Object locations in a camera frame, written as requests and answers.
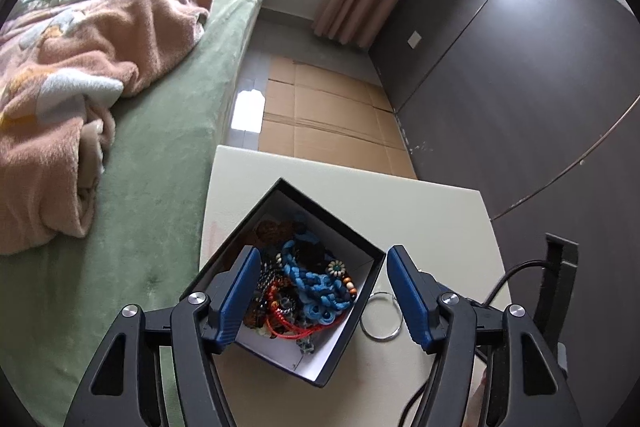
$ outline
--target dark gray wardrobe door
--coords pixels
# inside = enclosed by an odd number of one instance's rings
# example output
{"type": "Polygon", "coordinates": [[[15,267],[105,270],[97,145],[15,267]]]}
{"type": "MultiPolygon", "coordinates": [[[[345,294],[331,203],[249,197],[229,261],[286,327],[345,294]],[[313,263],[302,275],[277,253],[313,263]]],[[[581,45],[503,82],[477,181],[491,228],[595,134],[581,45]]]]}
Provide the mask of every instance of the dark gray wardrobe door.
{"type": "MultiPolygon", "coordinates": [[[[583,165],[494,222],[506,266],[540,258],[545,232],[579,244],[561,340],[585,427],[606,425],[640,375],[639,136],[640,108],[583,165]]],[[[534,309],[539,273],[525,270],[514,277],[514,302],[534,309]]]]}
{"type": "Polygon", "coordinates": [[[616,0],[488,0],[399,111],[418,178],[504,210],[618,119],[640,92],[638,50],[616,0]]]}
{"type": "Polygon", "coordinates": [[[369,56],[391,105],[400,109],[486,0],[400,0],[369,56]],[[417,31],[415,49],[407,43],[417,31]]]}

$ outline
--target tile floor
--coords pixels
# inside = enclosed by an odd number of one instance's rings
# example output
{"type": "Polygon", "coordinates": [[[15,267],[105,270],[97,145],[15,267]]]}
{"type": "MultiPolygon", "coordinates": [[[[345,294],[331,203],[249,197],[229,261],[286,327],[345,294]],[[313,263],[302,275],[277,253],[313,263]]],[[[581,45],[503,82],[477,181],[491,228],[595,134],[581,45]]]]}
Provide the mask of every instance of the tile floor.
{"type": "MultiPolygon", "coordinates": [[[[254,90],[261,93],[262,103],[258,103],[257,93],[246,96],[251,103],[250,105],[242,104],[241,112],[244,118],[241,120],[243,123],[246,123],[247,118],[251,121],[261,121],[262,119],[264,97],[269,80],[271,57],[273,56],[292,58],[297,62],[342,73],[376,86],[381,85],[366,52],[319,39],[308,28],[295,28],[258,19],[238,74],[238,87],[234,103],[238,101],[238,96],[241,93],[252,93],[254,90]]],[[[239,116],[236,107],[234,107],[232,122],[239,116]]],[[[231,127],[228,130],[225,144],[258,150],[259,130],[247,130],[254,129],[250,124],[240,124],[235,127],[239,128],[231,127]]]]}

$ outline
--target metal screw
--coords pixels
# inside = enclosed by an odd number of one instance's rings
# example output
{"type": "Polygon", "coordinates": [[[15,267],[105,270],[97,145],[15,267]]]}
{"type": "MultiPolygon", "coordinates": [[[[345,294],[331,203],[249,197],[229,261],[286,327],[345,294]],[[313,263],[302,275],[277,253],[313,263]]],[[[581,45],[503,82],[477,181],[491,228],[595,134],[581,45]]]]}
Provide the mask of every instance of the metal screw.
{"type": "Polygon", "coordinates": [[[460,297],[451,292],[443,293],[442,302],[448,305],[458,304],[460,302],[460,297]]]}
{"type": "Polygon", "coordinates": [[[123,317],[133,317],[133,315],[135,315],[136,313],[138,313],[138,307],[135,304],[124,306],[124,308],[122,309],[123,317]]]}
{"type": "Polygon", "coordinates": [[[189,295],[188,299],[191,304],[202,304],[207,300],[207,295],[203,292],[196,292],[189,295]]]}
{"type": "Polygon", "coordinates": [[[514,317],[523,317],[524,316],[524,308],[519,304],[512,304],[509,306],[509,312],[514,317]]]}

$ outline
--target blue gripper pad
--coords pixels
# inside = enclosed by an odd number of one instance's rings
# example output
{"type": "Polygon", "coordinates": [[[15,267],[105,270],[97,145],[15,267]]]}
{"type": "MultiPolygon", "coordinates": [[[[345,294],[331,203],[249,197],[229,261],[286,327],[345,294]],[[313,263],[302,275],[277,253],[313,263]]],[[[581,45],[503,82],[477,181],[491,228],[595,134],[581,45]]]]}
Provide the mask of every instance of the blue gripper pad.
{"type": "Polygon", "coordinates": [[[386,275],[394,289],[412,340],[423,350],[429,351],[433,344],[429,331],[429,311],[420,297],[414,281],[404,267],[396,247],[387,253],[386,275]]]}
{"type": "Polygon", "coordinates": [[[220,351],[236,339],[240,324],[242,324],[242,317],[254,295],[258,277],[260,277],[260,251],[257,248],[252,248],[244,260],[239,257],[231,270],[220,273],[214,278],[213,284],[222,279],[220,283],[229,286],[222,302],[218,295],[211,299],[212,308],[220,310],[218,312],[218,333],[215,337],[220,351]]]}

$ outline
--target white table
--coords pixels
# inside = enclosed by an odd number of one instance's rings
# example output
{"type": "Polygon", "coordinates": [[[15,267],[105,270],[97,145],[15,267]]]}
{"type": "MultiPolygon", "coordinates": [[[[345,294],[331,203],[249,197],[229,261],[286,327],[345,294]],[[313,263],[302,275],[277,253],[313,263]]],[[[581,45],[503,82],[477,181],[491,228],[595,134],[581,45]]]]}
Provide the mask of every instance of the white table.
{"type": "MultiPolygon", "coordinates": [[[[504,268],[480,193],[219,146],[204,217],[200,266],[278,178],[284,178],[383,251],[404,245],[416,266],[462,295],[482,300],[504,268]],[[384,227],[376,225],[386,223],[384,227]]],[[[386,267],[376,289],[390,291],[386,267]]],[[[505,288],[495,301],[510,303],[505,288]]],[[[406,330],[376,343],[356,330],[323,389],[231,345],[216,358],[238,427],[392,427],[424,383],[431,357],[406,330]]],[[[474,371],[478,381],[481,368],[474,371]]]]}

